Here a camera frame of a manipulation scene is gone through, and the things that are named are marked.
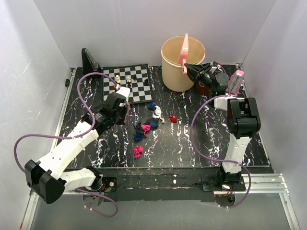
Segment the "pink dustpan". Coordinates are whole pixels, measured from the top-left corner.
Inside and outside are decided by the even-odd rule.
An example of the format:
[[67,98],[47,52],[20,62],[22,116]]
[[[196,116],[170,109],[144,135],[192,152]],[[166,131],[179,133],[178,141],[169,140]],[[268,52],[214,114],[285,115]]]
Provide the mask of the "pink dustpan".
[[185,64],[187,62],[188,53],[189,53],[189,35],[188,33],[186,33],[183,39],[183,44],[177,61],[177,64],[179,64],[182,67],[183,74],[187,74],[187,67],[185,66]]

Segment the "pink hand brush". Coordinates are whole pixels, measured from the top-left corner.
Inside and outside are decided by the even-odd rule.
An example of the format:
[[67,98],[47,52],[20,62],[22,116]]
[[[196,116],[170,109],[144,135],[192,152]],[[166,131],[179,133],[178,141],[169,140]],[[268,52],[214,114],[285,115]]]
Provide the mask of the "pink hand brush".
[[126,111],[126,114],[125,114],[125,117],[124,117],[124,123],[123,125],[125,125],[127,123],[127,120],[128,120],[128,117],[129,117],[129,110],[130,110],[130,103],[127,103],[127,111]]

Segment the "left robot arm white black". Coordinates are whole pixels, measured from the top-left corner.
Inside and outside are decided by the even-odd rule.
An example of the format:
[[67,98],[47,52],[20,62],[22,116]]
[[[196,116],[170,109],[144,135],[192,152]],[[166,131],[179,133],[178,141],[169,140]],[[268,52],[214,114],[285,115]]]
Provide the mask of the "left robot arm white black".
[[110,129],[113,125],[124,124],[128,110],[130,91],[122,87],[107,96],[107,99],[94,111],[95,126],[92,118],[84,115],[73,131],[71,140],[61,141],[52,151],[38,161],[29,160],[25,164],[28,186],[47,204],[57,201],[69,190],[86,187],[96,192],[102,187],[102,175],[93,168],[83,168],[66,172],[69,163],[91,142]]

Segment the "dark scrap by left arm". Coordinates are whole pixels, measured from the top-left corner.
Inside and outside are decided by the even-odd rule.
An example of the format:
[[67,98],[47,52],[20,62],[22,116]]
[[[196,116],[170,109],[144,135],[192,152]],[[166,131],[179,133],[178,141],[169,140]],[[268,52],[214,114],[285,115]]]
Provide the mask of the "dark scrap by left arm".
[[141,122],[137,122],[134,126],[134,130],[137,134],[143,134]]

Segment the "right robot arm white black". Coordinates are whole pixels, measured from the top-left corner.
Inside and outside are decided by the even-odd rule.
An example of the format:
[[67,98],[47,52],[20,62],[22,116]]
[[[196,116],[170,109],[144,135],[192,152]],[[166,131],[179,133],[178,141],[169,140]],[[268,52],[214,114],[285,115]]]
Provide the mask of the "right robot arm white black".
[[227,112],[227,128],[230,141],[226,157],[220,161],[216,182],[222,190],[228,190],[241,179],[241,166],[248,143],[260,130],[261,122],[255,98],[239,98],[244,72],[236,70],[232,76],[225,72],[214,75],[212,68],[218,63],[184,64],[187,76],[193,83],[201,82],[209,88],[207,103],[215,109]]

